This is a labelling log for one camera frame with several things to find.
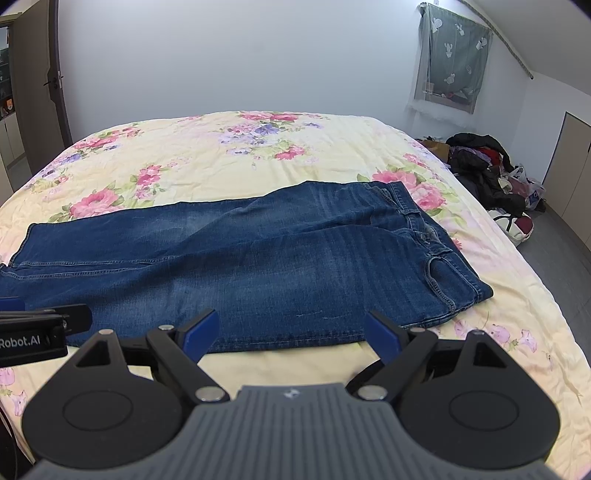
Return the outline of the blue denim jeans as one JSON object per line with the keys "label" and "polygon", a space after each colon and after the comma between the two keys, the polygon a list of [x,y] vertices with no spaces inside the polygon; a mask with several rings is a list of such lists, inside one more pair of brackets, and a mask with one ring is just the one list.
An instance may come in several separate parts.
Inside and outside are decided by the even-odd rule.
{"label": "blue denim jeans", "polygon": [[493,294],[403,184],[311,181],[34,224],[1,292],[30,309],[85,304],[94,330],[122,337],[212,309],[217,352],[358,342],[372,310],[430,328]]}

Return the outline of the white red bag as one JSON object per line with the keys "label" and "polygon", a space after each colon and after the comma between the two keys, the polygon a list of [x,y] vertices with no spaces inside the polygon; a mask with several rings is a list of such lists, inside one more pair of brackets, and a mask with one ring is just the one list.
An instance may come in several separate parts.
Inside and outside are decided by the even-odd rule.
{"label": "white red bag", "polygon": [[527,214],[514,216],[504,210],[489,210],[488,213],[515,246],[526,242],[534,231],[533,220]]}

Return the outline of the floral yellow bed quilt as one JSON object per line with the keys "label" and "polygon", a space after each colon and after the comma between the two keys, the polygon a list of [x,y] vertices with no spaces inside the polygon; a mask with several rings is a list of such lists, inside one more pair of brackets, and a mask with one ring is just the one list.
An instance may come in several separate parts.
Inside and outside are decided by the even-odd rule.
{"label": "floral yellow bed quilt", "polygon": [[488,333],[555,402],[548,462],[590,470],[590,367],[559,305],[453,173],[369,117],[238,111],[109,127],[1,208],[1,294],[84,303],[135,337],[205,309],[202,367],[243,383],[345,382],[363,316]]}

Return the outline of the pile of dark clothes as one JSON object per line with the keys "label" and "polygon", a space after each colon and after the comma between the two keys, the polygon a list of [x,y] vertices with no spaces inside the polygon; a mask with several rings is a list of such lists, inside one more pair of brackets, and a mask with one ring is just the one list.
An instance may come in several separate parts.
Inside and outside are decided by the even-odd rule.
{"label": "pile of dark clothes", "polygon": [[517,217],[546,211],[544,187],[527,175],[523,165],[514,166],[494,137],[459,133],[446,144],[452,173],[486,210]]}

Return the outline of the beige cabinet door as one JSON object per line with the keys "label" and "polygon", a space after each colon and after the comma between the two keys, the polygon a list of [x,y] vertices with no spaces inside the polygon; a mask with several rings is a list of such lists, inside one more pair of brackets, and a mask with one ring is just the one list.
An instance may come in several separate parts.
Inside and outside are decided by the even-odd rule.
{"label": "beige cabinet door", "polygon": [[590,125],[569,112],[564,115],[543,186],[548,206],[590,247]]}

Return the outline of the grey patterned window curtain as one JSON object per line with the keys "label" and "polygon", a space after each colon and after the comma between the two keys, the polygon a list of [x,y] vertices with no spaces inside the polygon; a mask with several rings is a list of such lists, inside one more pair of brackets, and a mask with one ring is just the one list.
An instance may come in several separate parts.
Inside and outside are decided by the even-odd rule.
{"label": "grey patterned window curtain", "polygon": [[484,81],[492,31],[433,3],[421,4],[420,11],[414,98],[472,114]]}

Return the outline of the dark brown door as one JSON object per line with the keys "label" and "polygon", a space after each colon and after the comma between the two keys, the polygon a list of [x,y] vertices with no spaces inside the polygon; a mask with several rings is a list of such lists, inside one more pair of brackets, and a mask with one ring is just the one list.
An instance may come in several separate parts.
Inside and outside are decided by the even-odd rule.
{"label": "dark brown door", "polygon": [[17,120],[33,174],[73,144],[62,88],[58,2],[37,1],[9,27]]}

